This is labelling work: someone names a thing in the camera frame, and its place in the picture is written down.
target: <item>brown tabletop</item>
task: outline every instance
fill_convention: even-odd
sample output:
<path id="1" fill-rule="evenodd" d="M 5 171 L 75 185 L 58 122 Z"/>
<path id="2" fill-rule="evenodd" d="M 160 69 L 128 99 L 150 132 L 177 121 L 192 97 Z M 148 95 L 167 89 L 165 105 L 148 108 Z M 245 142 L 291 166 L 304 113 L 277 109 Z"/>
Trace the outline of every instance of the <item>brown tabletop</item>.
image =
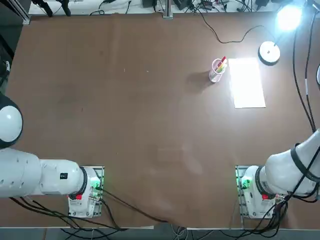
<path id="1" fill-rule="evenodd" d="M 222 41 L 251 27 L 274 28 L 274 13 L 206 14 Z M 311 14 L 305 19 L 309 29 Z M 309 94 L 320 125 L 319 21 L 309 62 Z M 304 93 L 308 32 L 297 41 Z M 257 58 L 272 37 L 263 29 L 242 43 L 220 44 L 200 15 L 38 17 L 24 26 L 7 95 L 21 108 L 24 130 L 14 148 L 39 158 L 104 165 L 105 188 L 155 217 L 185 227 L 240 228 L 235 165 L 263 165 L 311 135 L 292 71 L 293 35 L 279 43 L 275 66 L 259 62 L 265 108 L 235 109 L 229 70 L 208 82 L 215 58 Z M 37 197 L 67 212 L 65 196 Z M 109 199 L 124 227 L 155 224 Z M 0 200 L 2 227 L 65 226 Z M 317 204 L 290 200 L 283 228 L 319 229 Z M 111 224 L 106 212 L 93 219 Z M 246 221 L 245 227 L 256 225 Z"/>

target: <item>white paper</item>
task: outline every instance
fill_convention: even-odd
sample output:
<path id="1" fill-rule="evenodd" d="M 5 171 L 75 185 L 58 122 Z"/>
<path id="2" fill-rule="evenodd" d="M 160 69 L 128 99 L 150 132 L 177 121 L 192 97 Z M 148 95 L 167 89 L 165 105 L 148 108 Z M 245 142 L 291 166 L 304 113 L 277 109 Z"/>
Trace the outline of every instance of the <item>white paper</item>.
<path id="1" fill-rule="evenodd" d="M 234 107 L 265 108 L 258 60 L 254 57 L 228 59 Z"/>

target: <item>pen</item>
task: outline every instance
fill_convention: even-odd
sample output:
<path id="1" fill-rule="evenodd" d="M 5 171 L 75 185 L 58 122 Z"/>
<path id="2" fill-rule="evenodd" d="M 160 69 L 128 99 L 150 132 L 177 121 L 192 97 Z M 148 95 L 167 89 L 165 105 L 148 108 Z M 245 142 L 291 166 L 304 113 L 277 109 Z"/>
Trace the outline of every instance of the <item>pen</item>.
<path id="1" fill-rule="evenodd" d="M 216 69 L 216 71 L 220 71 L 222 68 L 223 68 L 223 66 L 227 63 L 227 59 L 225 58 L 224 60 L 223 60 L 223 62 L 221 63 L 221 65 Z"/>
<path id="2" fill-rule="evenodd" d="M 223 61 L 226 60 L 226 59 L 227 59 L 226 56 L 224 56 L 224 57 L 220 60 L 220 62 L 218 63 L 217 67 L 215 68 L 215 71 L 218 70 L 218 68 L 221 66 L 221 64 L 223 63 Z"/>

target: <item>mounting plate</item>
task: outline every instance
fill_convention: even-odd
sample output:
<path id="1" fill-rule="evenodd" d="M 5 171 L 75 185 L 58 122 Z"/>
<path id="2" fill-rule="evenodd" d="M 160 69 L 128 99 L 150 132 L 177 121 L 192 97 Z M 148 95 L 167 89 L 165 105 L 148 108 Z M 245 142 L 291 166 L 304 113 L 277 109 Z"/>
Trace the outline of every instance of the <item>mounting plate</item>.
<path id="1" fill-rule="evenodd" d="M 235 178 L 236 178 L 236 189 L 238 191 L 238 201 L 239 201 L 239 209 L 240 209 L 240 219 L 241 226 L 244 228 L 244 218 L 249 217 L 249 212 L 246 205 L 245 195 L 243 190 L 241 189 L 240 180 L 245 175 L 246 170 L 250 167 L 250 165 L 236 165 L 235 166 Z"/>

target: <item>lamp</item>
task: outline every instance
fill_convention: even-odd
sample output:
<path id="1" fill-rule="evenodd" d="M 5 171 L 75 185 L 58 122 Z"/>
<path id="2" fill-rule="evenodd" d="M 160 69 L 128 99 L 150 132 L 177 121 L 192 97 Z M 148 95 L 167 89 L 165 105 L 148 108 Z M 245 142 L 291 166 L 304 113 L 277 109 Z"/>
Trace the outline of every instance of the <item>lamp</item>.
<path id="1" fill-rule="evenodd" d="M 283 32 L 290 32 L 295 30 L 301 20 L 302 8 L 296 5 L 286 5 L 284 6 L 276 16 L 276 21 L 279 29 Z M 275 65 L 280 58 L 280 49 L 277 46 L 277 41 L 265 41 L 263 42 L 258 50 L 258 55 L 260 60 L 268 65 Z"/>

